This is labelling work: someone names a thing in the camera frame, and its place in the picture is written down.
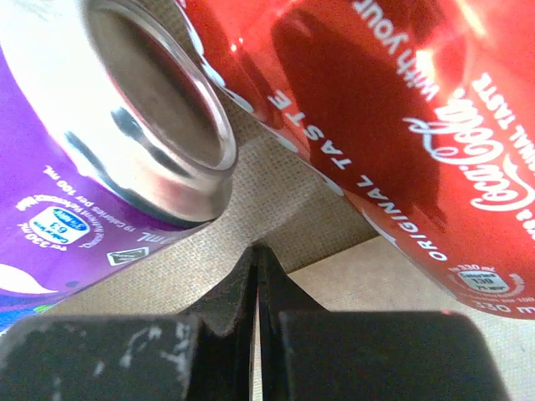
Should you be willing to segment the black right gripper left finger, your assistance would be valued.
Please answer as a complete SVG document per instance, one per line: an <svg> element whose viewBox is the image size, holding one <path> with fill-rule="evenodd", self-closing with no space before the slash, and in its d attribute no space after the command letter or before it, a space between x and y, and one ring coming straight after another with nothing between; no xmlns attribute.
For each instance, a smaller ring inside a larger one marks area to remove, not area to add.
<svg viewBox="0 0 535 401"><path fill-rule="evenodd" d="M177 314L43 316L1 340L4 400L249 400L257 254Z"/></svg>

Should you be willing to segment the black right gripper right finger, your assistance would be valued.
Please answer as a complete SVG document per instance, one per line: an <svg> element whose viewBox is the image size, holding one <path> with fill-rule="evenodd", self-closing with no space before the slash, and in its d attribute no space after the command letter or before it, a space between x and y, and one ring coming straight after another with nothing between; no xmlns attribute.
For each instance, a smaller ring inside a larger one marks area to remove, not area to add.
<svg viewBox="0 0 535 401"><path fill-rule="evenodd" d="M506 400L490 350L466 316L334 312L255 249L266 400Z"/></svg>

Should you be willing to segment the tan canvas tote bag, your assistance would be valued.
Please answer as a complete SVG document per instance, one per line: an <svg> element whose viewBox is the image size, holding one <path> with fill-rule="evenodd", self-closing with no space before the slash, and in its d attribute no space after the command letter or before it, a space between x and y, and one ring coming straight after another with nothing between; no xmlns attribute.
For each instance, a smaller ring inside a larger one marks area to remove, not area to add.
<svg viewBox="0 0 535 401"><path fill-rule="evenodd" d="M147 7L201 66L177 7ZM483 331L513 400L534 397L534 317L457 301L390 244L324 176L215 84L240 146L231 204L212 226L81 292L63 315L177 312L216 285L245 247L270 246L285 270L336 309L450 309Z"/></svg>

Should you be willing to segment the purple fanta can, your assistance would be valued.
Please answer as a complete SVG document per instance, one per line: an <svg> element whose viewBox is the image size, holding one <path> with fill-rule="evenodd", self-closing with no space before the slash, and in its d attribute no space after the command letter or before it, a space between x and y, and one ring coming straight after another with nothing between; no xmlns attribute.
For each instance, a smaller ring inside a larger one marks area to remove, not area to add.
<svg viewBox="0 0 535 401"><path fill-rule="evenodd" d="M1 328L210 225L237 143L137 1L1 4Z"/></svg>

